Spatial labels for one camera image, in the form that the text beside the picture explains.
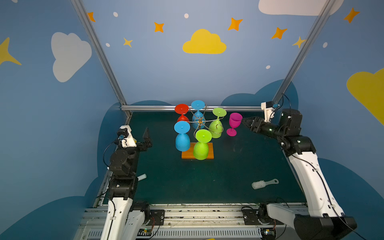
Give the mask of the magenta wine glass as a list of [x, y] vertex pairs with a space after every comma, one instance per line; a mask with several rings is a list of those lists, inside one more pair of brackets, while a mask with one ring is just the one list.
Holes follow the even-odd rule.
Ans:
[[240, 126], [243, 116], [239, 113], [230, 114], [229, 125], [230, 128], [227, 129], [227, 135], [234, 137], [237, 135], [236, 128]]

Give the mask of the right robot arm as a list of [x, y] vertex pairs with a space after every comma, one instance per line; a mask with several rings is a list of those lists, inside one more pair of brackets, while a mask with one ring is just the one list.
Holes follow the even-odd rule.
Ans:
[[278, 125], [260, 117], [244, 118], [242, 123], [252, 132], [276, 139], [297, 174], [307, 200], [308, 213], [287, 205], [261, 205], [258, 218], [272, 220], [293, 228], [301, 240], [340, 240], [357, 228], [356, 220], [345, 215], [332, 194], [318, 162], [316, 148], [309, 137], [301, 135], [302, 114], [284, 109]]

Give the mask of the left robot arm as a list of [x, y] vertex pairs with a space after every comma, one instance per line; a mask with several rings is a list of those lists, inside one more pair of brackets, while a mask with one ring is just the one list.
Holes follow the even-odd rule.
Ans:
[[108, 211], [102, 240], [135, 240], [142, 225], [151, 219], [147, 202], [134, 203], [139, 178], [139, 155], [153, 146], [149, 129], [143, 142], [136, 142], [128, 125], [121, 126], [113, 143], [117, 146], [110, 157], [112, 176], [108, 185]]

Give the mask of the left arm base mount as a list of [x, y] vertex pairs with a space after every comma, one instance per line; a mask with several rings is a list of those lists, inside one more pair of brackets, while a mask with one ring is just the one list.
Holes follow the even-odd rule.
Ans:
[[163, 226], [165, 220], [164, 210], [153, 209], [147, 201], [135, 202], [130, 212], [140, 211], [144, 213], [143, 226]]

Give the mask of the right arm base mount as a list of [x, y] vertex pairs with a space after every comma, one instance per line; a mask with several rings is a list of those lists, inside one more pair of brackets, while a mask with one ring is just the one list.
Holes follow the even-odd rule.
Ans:
[[258, 208], [243, 206], [241, 208], [245, 225], [278, 225], [284, 224], [268, 216], [267, 204], [262, 203]]

